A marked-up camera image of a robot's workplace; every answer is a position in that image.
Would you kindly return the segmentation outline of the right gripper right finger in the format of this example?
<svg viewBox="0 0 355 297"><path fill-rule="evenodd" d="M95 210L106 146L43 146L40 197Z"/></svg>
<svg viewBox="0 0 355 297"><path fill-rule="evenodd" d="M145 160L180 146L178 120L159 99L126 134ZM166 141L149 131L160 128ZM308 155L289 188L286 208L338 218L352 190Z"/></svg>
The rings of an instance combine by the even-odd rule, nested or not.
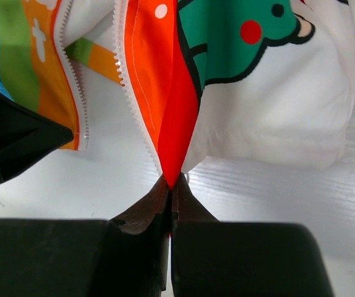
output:
<svg viewBox="0 0 355 297"><path fill-rule="evenodd" d="M183 174L171 198L175 296L333 296L319 246L304 225L221 222Z"/></svg>

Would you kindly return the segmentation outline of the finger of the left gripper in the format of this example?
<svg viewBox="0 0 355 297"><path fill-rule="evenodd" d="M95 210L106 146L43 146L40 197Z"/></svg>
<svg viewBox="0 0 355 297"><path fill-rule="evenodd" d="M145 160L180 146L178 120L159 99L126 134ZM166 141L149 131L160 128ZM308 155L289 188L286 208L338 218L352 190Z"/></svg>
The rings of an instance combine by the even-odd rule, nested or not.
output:
<svg viewBox="0 0 355 297"><path fill-rule="evenodd" d="M72 131L0 93L0 184L73 140Z"/></svg>

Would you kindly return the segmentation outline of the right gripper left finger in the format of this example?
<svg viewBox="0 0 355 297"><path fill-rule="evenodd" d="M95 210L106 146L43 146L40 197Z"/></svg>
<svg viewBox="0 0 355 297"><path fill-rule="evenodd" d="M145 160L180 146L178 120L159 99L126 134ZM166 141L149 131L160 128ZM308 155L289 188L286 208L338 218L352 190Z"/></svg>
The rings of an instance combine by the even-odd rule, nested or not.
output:
<svg viewBox="0 0 355 297"><path fill-rule="evenodd" d="M110 220L0 218L0 296L160 296L169 187Z"/></svg>

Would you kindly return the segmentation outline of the rainbow red white jacket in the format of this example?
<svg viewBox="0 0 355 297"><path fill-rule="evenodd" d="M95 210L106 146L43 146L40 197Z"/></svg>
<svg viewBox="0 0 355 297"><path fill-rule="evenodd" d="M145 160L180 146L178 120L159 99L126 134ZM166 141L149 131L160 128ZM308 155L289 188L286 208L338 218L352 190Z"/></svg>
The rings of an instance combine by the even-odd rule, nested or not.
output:
<svg viewBox="0 0 355 297"><path fill-rule="evenodd" d="M0 1L0 93L69 128L119 84L170 186L207 157L323 169L355 102L348 1Z"/></svg>

